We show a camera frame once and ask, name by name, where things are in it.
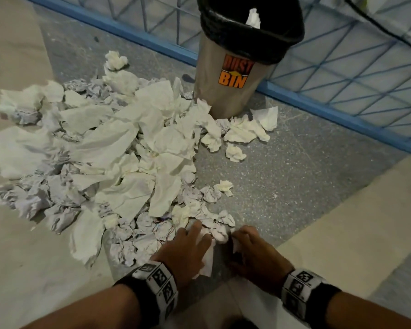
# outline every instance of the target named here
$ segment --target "left hand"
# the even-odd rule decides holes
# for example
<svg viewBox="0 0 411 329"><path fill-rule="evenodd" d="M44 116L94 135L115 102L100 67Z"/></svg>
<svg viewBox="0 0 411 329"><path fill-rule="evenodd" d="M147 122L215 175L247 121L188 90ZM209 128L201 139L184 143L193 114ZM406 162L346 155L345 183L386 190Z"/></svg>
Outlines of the left hand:
<svg viewBox="0 0 411 329"><path fill-rule="evenodd" d="M212 244L212 236L205 234L196 244L201 227L201 222L196 221L189 233L180 228L175 238L164 243L151 257L151 260L162 262L169 268L178 289L186 286L204 266L203 257Z"/></svg>

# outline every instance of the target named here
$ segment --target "floor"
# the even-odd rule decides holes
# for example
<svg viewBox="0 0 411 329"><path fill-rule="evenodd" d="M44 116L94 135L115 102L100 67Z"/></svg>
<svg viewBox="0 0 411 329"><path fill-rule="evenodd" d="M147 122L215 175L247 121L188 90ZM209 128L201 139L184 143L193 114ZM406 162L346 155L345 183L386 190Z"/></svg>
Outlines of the floor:
<svg viewBox="0 0 411 329"><path fill-rule="evenodd" d="M110 49L126 55L139 77L195 76L191 66L22 0L0 0L0 24L0 89L88 79L101 71ZM232 181L234 197L216 209L228 209L239 226L255 225L296 265L411 317L411 156L259 94L249 102L250 108L271 105L279 105L277 131L266 145L247 145L244 163L200 148L200 186ZM0 129L7 126L0 120ZM67 232L54 236L43 226L30 231L33 226L0 207L0 327L21 326L108 287L127 270L104 253L86 270L68 254ZM198 278L182 294L179 314L166 326L184 327L198 311L207 328L231 314L261 328L299 326L277 300L233 277L224 265L228 254L225 247L216 250L212 277ZM350 266L355 278L344 274Z"/></svg>

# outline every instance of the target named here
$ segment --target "hand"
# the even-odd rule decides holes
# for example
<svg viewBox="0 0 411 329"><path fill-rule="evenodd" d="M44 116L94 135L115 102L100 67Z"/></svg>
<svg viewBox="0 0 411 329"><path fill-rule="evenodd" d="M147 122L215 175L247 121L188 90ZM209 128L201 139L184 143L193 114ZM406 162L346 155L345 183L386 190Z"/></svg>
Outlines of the hand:
<svg viewBox="0 0 411 329"><path fill-rule="evenodd" d="M169 268L178 289L186 286L204 266L203 257L212 244L212 236L205 234L197 244L201 227L201 222L196 221L189 233L185 228L178 229L175 238L164 243L151 257L151 260L162 262Z"/></svg>
<svg viewBox="0 0 411 329"><path fill-rule="evenodd" d="M242 226L232 236L241 244L245 264L232 262L230 266L240 276L280 298L286 275L294 266L263 240L253 226Z"/></svg>

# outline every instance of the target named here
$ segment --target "pile of paper trash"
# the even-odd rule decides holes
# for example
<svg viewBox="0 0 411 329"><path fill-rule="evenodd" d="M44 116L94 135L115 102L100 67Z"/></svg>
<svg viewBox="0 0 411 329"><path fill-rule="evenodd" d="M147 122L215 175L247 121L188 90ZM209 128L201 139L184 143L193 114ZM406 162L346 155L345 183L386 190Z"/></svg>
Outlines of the pile of paper trash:
<svg viewBox="0 0 411 329"><path fill-rule="evenodd" d="M112 238L110 257L127 266L146 262L191 218L203 223L202 234L227 242L233 217L210 212L206 203L232 196L233 184L195 187L198 143L213 152L222 140L268 141L265 130L277 126L277 107L252 111L252 121L215 121L205 101L183 92L179 78L172 85L137 78L121 69L126 57L109 52L106 58L105 75L90 82L2 90L0 112L18 125L38 127L0 131L0 170L9 179L0 186L0 204L25 219L43 213L56 233L74 223L71 254L85 265L97 257L105 230ZM226 156L246 158L232 144ZM208 276L213 246L204 259Z"/></svg>

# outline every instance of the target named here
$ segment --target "gray speckled floor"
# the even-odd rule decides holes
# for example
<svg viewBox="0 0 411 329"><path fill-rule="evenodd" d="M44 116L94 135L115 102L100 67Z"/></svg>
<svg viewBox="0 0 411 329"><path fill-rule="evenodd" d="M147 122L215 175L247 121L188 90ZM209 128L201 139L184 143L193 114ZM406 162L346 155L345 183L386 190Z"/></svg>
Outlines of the gray speckled floor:
<svg viewBox="0 0 411 329"><path fill-rule="evenodd" d="M411 319L411 254L369 299Z"/></svg>
<svg viewBox="0 0 411 329"><path fill-rule="evenodd" d="M126 55L129 70L139 77L166 77L171 81L183 74L195 77L191 66L39 6L35 9L58 81L89 79L96 69L101 72L108 50ZM192 90L192 84L184 85ZM261 94L255 94L248 107L260 109L276 104L279 123L271 140L267 144L255 140L243 147L247 155L244 162L230 162L222 149L211 154L200 147L195 156L198 186L213 185L220 179L234 184L234 196L224 196L215 205L216 210L229 210L238 226L256 226L274 246L332 210L406 155ZM231 277L224 265L227 253L227 246L216 248L212 277L198 278L182 293L181 305L193 303ZM126 270L112 266L115 279Z"/></svg>

